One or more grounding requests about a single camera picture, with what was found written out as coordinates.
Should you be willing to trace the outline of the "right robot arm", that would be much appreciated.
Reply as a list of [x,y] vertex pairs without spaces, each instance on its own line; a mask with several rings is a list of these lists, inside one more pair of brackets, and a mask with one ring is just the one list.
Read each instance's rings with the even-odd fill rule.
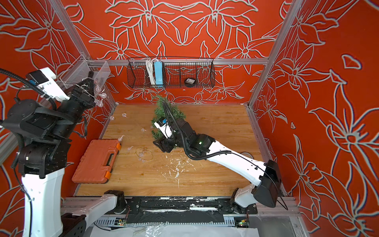
[[282,177],[275,161],[258,161],[233,151],[211,136],[196,133],[184,119],[175,118],[169,103],[162,101],[161,106],[164,116],[157,119],[154,126],[163,137],[153,143],[162,152],[170,153],[175,147],[182,148],[191,160],[217,163],[247,179],[250,184],[237,188],[231,196],[231,206],[235,211],[256,203],[270,208],[280,204],[288,209],[281,195]]

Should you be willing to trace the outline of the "clear bulb string lights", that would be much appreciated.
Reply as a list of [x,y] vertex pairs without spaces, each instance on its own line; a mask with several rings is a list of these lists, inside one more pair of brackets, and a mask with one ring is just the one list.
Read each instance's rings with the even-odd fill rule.
[[99,122],[98,116],[102,116],[102,111],[107,105],[113,102],[106,102],[111,99],[111,95],[105,89],[96,92],[95,108],[86,110],[84,118],[89,121],[88,135],[86,138],[79,138],[77,134],[70,138],[73,140],[69,150],[68,161],[79,164],[89,143],[96,139],[115,139],[122,146],[120,154],[122,157],[133,157],[141,162],[153,160],[154,147],[152,146],[151,131],[153,129],[151,120],[153,118],[156,105],[144,104],[117,104],[105,122]]

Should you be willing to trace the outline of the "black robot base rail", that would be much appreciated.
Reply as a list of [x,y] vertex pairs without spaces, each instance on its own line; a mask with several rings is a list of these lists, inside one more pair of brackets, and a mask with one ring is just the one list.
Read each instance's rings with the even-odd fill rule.
[[95,223],[100,227],[140,227],[155,224],[237,227],[264,218],[300,216],[294,198],[281,197],[274,208],[260,203],[246,208],[228,197],[125,197],[123,211],[108,211]]

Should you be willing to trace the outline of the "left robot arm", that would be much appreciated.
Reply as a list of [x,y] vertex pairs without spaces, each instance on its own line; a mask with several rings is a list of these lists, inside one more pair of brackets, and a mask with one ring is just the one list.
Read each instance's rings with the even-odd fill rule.
[[18,152],[11,165],[25,195],[25,237],[82,237],[88,227],[107,212],[122,213],[127,203],[122,191],[109,190],[93,203],[61,213],[61,186],[70,136],[86,110],[95,106],[93,72],[64,92],[49,68],[29,73],[25,78],[1,69],[3,75],[23,83],[44,97],[47,108],[33,99],[15,98],[1,126],[11,131]]

